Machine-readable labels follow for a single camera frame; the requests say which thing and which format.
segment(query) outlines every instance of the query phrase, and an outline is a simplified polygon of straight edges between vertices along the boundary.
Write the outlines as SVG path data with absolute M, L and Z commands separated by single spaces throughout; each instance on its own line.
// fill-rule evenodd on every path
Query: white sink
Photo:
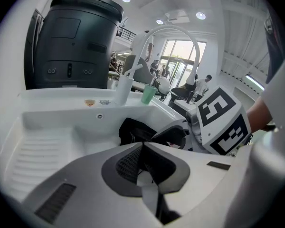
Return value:
M 0 122 L 0 189 L 21 202 L 71 161 L 118 147 L 118 131 L 127 117 L 156 131 L 183 118 L 155 98 L 144 105 L 141 93 L 131 92 L 127 105 L 117 106 L 114 93 L 59 88 L 20 94 Z M 95 105 L 87 106 L 87 99 Z M 111 103 L 102 105 L 100 100 Z

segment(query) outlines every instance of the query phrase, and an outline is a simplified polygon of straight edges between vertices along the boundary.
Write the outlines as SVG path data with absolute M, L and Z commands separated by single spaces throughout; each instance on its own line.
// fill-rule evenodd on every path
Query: drain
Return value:
M 97 114 L 97 115 L 96 115 L 96 118 L 97 118 L 97 119 L 103 119 L 103 117 L 104 117 L 104 115 L 102 115 L 102 114 Z

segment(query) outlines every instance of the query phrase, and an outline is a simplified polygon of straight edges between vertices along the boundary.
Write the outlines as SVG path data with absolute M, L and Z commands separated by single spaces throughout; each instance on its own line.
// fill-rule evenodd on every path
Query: sticker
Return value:
M 244 118 L 240 114 L 234 123 L 210 146 L 219 154 L 226 155 L 234 147 L 237 147 L 247 135 L 248 130 Z
M 236 103 L 221 88 L 218 88 L 208 99 L 199 105 L 199 113 L 206 126 L 234 107 Z
M 108 104 L 110 104 L 111 102 L 108 101 L 108 100 L 100 100 L 99 103 L 102 104 L 102 105 L 105 105 L 105 104 L 108 105 Z
M 93 106 L 95 104 L 95 100 L 85 100 L 85 104 L 87 106 Z

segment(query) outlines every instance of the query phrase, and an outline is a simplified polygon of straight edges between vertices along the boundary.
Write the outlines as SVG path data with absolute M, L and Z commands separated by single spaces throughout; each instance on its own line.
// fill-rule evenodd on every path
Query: railing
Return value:
M 123 28 L 123 27 L 119 27 L 118 28 L 118 35 L 121 37 L 121 38 L 124 38 L 130 42 L 132 42 L 136 36 L 136 34 L 134 34 L 133 32 Z

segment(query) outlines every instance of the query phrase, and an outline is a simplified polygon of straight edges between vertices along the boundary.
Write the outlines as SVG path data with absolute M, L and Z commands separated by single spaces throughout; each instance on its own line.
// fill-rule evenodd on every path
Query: green cup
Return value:
M 153 96 L 155 96 L 156 91 L 157 91 L 157 88 L 146 85 L 143 90 L 141 102 L 145 104 L 149 104 Z

